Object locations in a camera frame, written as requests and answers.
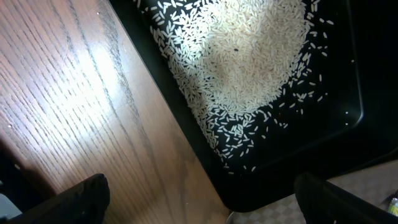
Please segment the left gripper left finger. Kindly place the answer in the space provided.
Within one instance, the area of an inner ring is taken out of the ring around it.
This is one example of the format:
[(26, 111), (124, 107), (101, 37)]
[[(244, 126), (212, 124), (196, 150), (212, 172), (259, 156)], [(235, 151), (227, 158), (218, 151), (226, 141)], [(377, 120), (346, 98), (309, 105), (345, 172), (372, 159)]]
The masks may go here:
[(95, 174), (6, 224), (102, 224), (109, 202), (108, 180)]

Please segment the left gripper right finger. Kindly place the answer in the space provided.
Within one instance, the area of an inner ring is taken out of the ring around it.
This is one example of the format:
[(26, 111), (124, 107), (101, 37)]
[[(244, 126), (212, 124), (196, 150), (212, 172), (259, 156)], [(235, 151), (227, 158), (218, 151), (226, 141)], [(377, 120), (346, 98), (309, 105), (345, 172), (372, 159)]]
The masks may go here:
[(296, 177), (294, 193), (307, 224), (397, 223), (397, 217), (306, 172)]

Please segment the white rice pile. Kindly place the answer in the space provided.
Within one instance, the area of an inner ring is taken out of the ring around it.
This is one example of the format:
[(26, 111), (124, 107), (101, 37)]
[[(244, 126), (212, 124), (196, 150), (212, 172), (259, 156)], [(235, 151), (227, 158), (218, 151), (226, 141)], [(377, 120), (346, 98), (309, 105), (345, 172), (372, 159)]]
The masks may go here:
[(325, 118), (333, 14), (325, 1), (134, 1), (229, 175), (254, 172)]

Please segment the black waste tray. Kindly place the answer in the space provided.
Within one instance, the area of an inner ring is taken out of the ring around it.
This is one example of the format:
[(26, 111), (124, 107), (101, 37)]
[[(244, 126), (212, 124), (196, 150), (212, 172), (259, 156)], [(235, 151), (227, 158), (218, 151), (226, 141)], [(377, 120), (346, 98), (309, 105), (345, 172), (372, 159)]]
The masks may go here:
[(303, 129), (306, 143), (229, 175), (194, 120), (134, 1), (111, 5), (175, 116), (222, 202), (250, 212), (293, 193), (303, 172), (322, 179), (397, 154), (397, 2), (325, 1), (332, 12), (329, 56), (315, 70), (326, 78), (325, 118)]

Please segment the green snack wrapper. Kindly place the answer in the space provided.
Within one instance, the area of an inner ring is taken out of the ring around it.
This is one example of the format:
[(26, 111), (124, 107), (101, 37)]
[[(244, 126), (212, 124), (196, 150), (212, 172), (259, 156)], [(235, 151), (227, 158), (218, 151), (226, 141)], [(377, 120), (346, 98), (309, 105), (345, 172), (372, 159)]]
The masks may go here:
[(393, 198), (388, 206), (387, 212), (398, 217), (398, 198)]

